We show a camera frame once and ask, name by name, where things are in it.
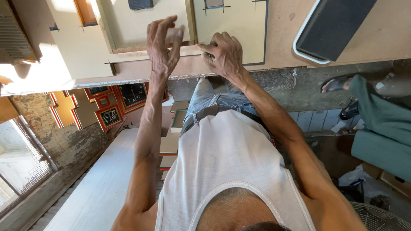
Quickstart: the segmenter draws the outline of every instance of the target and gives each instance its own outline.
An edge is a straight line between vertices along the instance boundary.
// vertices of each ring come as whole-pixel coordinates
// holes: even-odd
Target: foot
[[[351,83],[352,80],[353,80],[352,77],[351,77],[351,78],[348,78],[347,81],[345,81],[345,83],[343,84],[342,88],[343,88],[344,90],[348,90],[348,89],[350,88],[350,83]],[[322,87],[321,93],[327,93],[327,92],[329,92],[329,91],[333,91],[334,89],[333,89],[333,87],[332,87],[332,83],[333,83],[334,81],[337,81],[337,80],[332,79],[332,80],[330,80],[328,83],[326,83],[326,84]]]

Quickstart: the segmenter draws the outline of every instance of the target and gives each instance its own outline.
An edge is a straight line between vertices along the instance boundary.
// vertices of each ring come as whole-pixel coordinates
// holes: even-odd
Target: clock face
[[[120,91],[126,107],[137,104],[147,98],[143,83],[120,85]]]

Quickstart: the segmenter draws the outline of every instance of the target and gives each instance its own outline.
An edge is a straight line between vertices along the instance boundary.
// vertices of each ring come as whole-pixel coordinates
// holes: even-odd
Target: workbench
[[[98,85],[116,85],[148,81],[150,61],[114,64],[117,75],[88,79],[71,78],[49,27],[55,25],[46,0],[12,0],[27,37],[41,64],[31,66],[0,65],[2,95],[28,94]],[[266,36],[266,60],[251,65],[249,71],[287,67],[322,67],[411,57],[411,2],[378,0],[336,62],[319,65],[293,52],[292,43],[315,0],[269,0]],[[214,75],[199,55],[181,57],[170,79]]]

